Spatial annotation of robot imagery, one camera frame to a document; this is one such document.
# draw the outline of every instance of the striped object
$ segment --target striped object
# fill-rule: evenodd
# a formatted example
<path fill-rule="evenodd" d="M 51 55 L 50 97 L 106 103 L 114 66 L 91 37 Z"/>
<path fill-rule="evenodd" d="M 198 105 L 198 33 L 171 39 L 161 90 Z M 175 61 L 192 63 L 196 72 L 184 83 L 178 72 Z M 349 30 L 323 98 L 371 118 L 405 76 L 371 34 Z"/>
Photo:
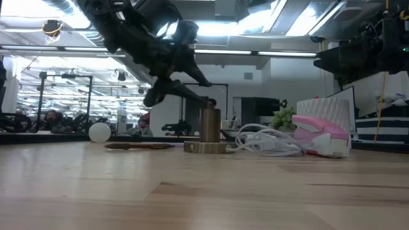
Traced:
<path fill-rule="evenodd" d="M 357 119 L 358 138 L 374 143 L 379 118 Z M 382 118 L 378 131 L 379 144 L 409 144 L 409 118 Z"/>

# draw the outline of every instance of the yellow cable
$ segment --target yellow cable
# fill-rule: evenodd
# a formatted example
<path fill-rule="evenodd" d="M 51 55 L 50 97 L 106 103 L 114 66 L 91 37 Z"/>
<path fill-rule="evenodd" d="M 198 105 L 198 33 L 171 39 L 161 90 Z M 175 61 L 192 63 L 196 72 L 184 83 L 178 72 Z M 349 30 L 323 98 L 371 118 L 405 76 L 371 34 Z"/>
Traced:
<path fill-rule="evenodd" d="M 381 106 L 379 106 L 379 119 L 378 119 L 378 126 L 376 127 L 376 133 L 375 133 L 375 139 L 374 142 L 376 143 L 376 140 L 378 138 L 378 132 L 379 132 L 379 127 L 381 126 L 381 118 L 382 118 L 382 103 L 383 103 L 383 95 L 385 93 L 385 85 L 386 85 L 386 76 L 387 72 L 385 72 L 385 75 L 383 76 L 383 86 L 382 86 L 382 94 L 381 94 Z"/>
<path fill-rule="evenodd" d="M 63 26 L 64 26 L 64 23 L 62 23 L 58 29 L 56 29 L 55 31 L 51 31 L 51 32 L 46 32 L 46 31 L 44 31 L 44 26 L 45 26 L 45 24 L 43 24 L 43 26 L 42 26 L 42 30 L 43 30 L 44 33 L 46 33 L 46 34 L 53 34 L 53 33 L 57 33 L 60 29 L 62 29 Z"/>

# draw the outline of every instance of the wooden table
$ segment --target wooden table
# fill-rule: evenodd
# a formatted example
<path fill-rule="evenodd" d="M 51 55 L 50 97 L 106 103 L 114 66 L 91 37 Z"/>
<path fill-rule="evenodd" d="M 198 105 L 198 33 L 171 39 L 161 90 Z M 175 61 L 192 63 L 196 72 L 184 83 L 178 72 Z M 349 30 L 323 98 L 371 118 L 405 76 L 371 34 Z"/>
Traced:
<path fill-rule="evenodd" d="M 0 146 L 1 230 L 409 229 L 409 155 Z"/>

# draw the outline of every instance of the ceiling light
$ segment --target ceiling light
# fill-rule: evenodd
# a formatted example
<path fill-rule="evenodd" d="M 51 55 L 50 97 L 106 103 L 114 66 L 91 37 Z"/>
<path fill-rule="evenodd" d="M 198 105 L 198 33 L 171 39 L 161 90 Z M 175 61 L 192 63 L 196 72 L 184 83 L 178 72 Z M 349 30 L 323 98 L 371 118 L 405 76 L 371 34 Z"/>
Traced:
<path fill-rule="evenodd" d="M 101 58 L 125 58 L 126 55 L 124 54 L 97 54 L 97 57 L 101 57 Z"/>
<path fill-rule="evenodd" d="M 2 32 L 9 32 L 9 33 L 34 33 L 34 32 L 42 32 L 42 29 L 37 28 L 4 28 L 1 30 Z"/>
<path fill-rule="evenodd" d="M 83 51 L 83 52 L 108 52 L 106 48 L 102 47 L 65 47 L 67 51 Z"/>
<path fill-rule="evenodd" d="M 273 13 L 271 14 L 270 18 L 267 20 L 266 24 L 263 26 L 263 33 L 268 32 L 274 26 L 275 21 L 279 18 L 282 9 L 286 5 L 287 0 L 277 0 L 271 3 L 271 9 L 274 9 Z"/>
<path fill-rule="evenodd" d="M 321 22 L 318 23 L 308 34 L 313 35 L 315 32 L 317 32 L 317 30 L 319 30 L 328 20 L 330 20 L 332 16 L 334 16 L 334 14 L 337 13 L 338 10 L 341 9 L 341 7 L 343 7 L 344 5 L 345 2 L 338 3 L 338 5 L 327 16 L 325 16 L 325 18 L 321 20 Z"/>
<path fill-rule="evenodd" d="M 195 50 L 196 54 L 242 54 L 242 55 L 250 55 L 251 51 L 244 51 L 244 50 L 202 50 L 197 49 Z"/>
<path fill-rule="evenodd" d="M 238 22 L 235 34 L 242 35 L 262 32 L 264 23 L 270 18 L 272 12 L 270 9 L 250 14 Z"/>
<path fill-rule="evenodd" d="M 308 17 L 313 17 L 313 16 L 315 16 L 315 10 L 312 9 L 312 8 L 307 8 L 307 9 L 305 9 L 305 14 L 306 14 Z"/>
<path fill-rule="evenodd" d="M 311 12 L 315 11 L 310 6 L 308 6 L 301 14 L 298 16 L 294 24 L 288 30 L 286 36 L 304 36 L 310 31 L 318 22 L 318 17 L 311 16 Z"/>
<path fill-rule="evenodd" d="M 126 86 L 93 85 L 94 88 L 126 88 Z"/>
<path fill-rule="evenodd" d="M 38 50 L 38 51 L 48 51 L 48 50 L 58 50 L 57 47 L 48 46 L 30 46 L 30 45 L 2 45 L 2 49 L 9 50 Z"/>
<path fill-rule="evenodd" d="M 73 84 L 73 85 L 78 85 L 78 83 L 76 83 L 75 81 L 70 80 L 70 79 L 66 79 L 66 82 L 67 82 L 67 83 L 70 83 L 70 84 Z"/>
<path fill-rule="evenodd" d="M 316 53 L 306 52 L 263 52 L 259 51 L 258 55 L 261 56 L 282 56 L 282 57 L 300 57 L 300 58 L 315 58 Z"/>
<path fill-rule="evenodd" d="M 39 93 L 19 93 L 19 96 L 40 96 Z M 46 98 L 87 98 L 88 95 L 53 95 L 53 94 L 44 94 L 43 97 Z M 116 98 L 116 96 L 95 96 L 92 95 L 92 98 L 97 100 L 143 100 L 143 96 L 121 96 L 120 98 Z"/>

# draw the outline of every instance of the brass block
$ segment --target brass block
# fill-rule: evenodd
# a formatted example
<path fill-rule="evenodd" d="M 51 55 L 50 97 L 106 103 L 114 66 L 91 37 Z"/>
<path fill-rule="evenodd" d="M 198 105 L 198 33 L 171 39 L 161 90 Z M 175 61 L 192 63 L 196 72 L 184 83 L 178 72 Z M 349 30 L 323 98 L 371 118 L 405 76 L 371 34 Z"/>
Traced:
<path fill-rule="evenodd" d="M 187 153 L 204 153 L 204 154 L 226 154 L 226 147 L 235 148 L 233 142 L 198 142 L 186 141 L 184 150 Z"/>

